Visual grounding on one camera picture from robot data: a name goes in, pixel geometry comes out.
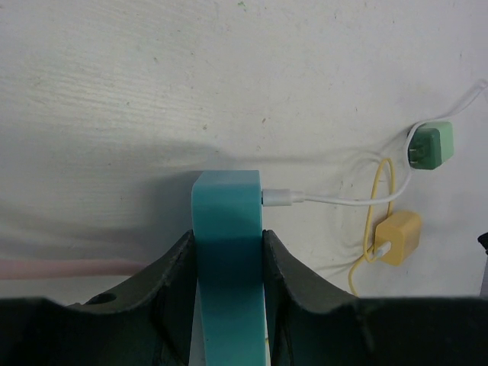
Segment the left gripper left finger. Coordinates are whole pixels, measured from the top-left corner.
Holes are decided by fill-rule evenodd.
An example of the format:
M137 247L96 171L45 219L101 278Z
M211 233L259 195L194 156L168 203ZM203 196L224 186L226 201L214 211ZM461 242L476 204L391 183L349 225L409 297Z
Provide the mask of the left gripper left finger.
M187 365L197 285L194 235L84 304L1 301L3 365Z

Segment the yellow plug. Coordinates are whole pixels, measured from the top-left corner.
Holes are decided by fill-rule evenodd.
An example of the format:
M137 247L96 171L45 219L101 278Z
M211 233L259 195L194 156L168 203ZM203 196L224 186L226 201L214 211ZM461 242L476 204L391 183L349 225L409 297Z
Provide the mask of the yellow plug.
M421 217L412 211L392 213L380 222L374 233L375 256L392 266L401 265L419 246Z

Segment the pink power strip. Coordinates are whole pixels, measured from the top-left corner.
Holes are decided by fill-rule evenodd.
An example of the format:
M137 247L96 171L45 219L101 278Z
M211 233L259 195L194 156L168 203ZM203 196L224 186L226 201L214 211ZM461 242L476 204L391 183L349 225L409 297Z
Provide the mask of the pink power strip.
M97 276L131 276L146 263L122 259L1 260L2 280L37 280Z

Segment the teal power strip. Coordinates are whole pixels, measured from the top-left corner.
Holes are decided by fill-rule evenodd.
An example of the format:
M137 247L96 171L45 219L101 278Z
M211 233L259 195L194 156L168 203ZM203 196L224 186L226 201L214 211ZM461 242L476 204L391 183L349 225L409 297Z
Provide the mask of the teal power strip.
M260 174L203 172L191 191L191 215L205 362L264 365Z

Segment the green plug adapter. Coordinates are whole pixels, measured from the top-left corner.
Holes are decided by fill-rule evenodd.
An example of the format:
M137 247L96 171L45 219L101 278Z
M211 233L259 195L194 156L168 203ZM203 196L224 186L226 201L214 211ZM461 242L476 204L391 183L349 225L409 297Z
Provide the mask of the green plug adapter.
M418 170L434 170L454 155L454 131L449 121L420 126L409 143L409 165Z

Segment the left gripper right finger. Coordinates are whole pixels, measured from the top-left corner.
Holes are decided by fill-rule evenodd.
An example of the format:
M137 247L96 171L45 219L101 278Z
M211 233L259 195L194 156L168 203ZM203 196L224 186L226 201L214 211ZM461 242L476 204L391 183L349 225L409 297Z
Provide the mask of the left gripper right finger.
M273 365L485 365L482 297L358 298L263 232Z

